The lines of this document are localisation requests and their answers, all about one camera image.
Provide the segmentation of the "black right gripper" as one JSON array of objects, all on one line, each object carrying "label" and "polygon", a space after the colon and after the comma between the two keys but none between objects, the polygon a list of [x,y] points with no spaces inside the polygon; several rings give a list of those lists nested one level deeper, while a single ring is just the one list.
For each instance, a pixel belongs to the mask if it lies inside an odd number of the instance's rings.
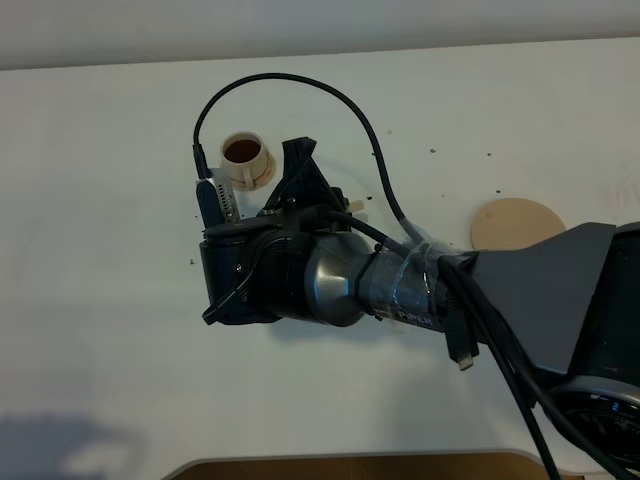
[{"label": "black right gripper", "polygon": [[[253,217],[240,214],[238,223],[204,228],[206,240],[251,240],[265,232],[346,232],[366,234],[370,227],[347,210],[348,200],[329,185],[314,161],[316,141],[309,137],[283,143],[282,178],[265,205]],[[199,180],[211,176],[204,150],[199,150]]]}]

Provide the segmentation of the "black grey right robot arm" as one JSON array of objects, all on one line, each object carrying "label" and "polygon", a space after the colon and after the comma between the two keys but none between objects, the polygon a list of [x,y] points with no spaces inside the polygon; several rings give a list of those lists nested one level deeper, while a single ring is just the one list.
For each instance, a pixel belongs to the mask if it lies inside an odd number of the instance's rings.
[{"label": "black grey right robot arm", "polygon": [[303,137],[256,216],[194,146],[208,324],[365,316],[442,333],[469,368],[486,345],[548,470],[532,410],[616,478],[639,468],[639,228],[587,223],[516,250],[456,252],[414,228],[398,242],[353,218]]}]

